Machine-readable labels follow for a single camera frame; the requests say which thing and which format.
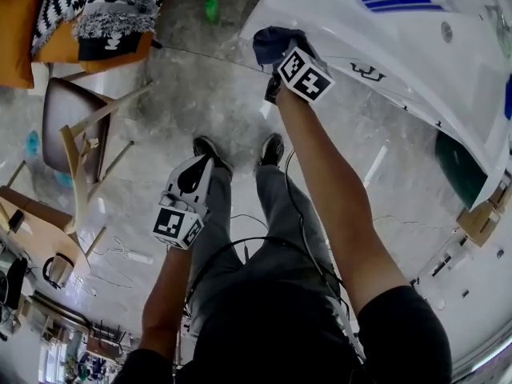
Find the black t-shirt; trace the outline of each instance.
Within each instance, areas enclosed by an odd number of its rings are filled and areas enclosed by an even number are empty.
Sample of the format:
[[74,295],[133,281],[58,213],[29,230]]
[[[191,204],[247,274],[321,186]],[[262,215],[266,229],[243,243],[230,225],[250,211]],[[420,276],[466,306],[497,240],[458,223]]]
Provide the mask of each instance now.
[[[326,300],[284,282],[253,282],[224,294],[176,383],[451,382],[441,323],[412,287],[379,295],[358,317],[361,364]],[[114,384],[172,382],[172,363],[132,352]]]

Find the brown leather seat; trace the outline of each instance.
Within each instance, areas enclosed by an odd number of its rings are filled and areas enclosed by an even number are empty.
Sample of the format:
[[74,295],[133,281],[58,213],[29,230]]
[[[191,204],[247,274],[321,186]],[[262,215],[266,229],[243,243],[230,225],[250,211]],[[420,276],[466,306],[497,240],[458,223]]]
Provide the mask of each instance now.
[[[65,125],[73,126],[105,105],[106,102],[80,86],[60,78],[51,78],[46,88],[42,112],[42,157],[45,164],[69,174],[70,164],[60,129]],[[99,140],[99,146],[88,153],[84,165],[88,183],[96,183],[100,178],[109,126],[110,116],[107,116],[86,131],[88,139]],[[78,150],[81,150],[81,135],[76,137],[75,143]]]

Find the foot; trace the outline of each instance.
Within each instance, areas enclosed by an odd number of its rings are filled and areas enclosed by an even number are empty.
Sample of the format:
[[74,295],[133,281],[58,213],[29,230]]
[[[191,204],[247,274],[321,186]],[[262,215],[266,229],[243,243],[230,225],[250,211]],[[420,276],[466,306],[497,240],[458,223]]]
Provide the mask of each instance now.
[[282,156],[285,153],[285,143],[280,134],[273,133],[263,143],[262,155],[259,160],[259,165],[274,165],[279,166]]
[[217,168],[225,168],[233,177],[233,167],[221,157],[218,156],[217,148],[215,144],[207,137],[197,137],[194,142],[194,156],[209,155],[214,159],[214,166]]

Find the white machine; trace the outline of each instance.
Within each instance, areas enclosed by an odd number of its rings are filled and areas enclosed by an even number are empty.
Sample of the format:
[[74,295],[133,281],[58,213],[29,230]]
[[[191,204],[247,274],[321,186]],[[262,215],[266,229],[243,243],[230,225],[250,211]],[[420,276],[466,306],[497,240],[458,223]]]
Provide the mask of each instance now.
[[159,242],[190,248],[208,219],[206,196],[213,167],[213,159],[203,155],[171,172],[155,214],[152,234]]
[[241,37],[306,32],[322,60],[459,141],[487,175],[509,158],[512,0],[261,0]]

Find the person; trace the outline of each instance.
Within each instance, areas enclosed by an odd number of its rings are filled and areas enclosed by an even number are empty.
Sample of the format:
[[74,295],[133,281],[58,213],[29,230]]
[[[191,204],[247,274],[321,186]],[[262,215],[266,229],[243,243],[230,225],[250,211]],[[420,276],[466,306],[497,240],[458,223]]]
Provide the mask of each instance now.
[[[306,102],[282,86],[277,104],[357,316],[366,360],[336,321],[327,299],[339,293],[328,246],[311,201],[290,181],[304,236],[325,277],[304,251],[275,240],[265,241],[245,265],[233,249],[224,250],[190,299],[190,328],[198,339],[193,360],[175,381],[451,382],[446,333],[375,232],[359,177]],[[281,136],[273,134],[256,169],[258,196],[268,235],[305,250],[301,219],[278,168],[283,153]],[[169,250],[144,308],[140,348],[115,384],[172,382],[187,287],[230,244],[233,171],[207,138],[194,140],[194,154],[214,158],[206,200],[212,215],[190,250]]]

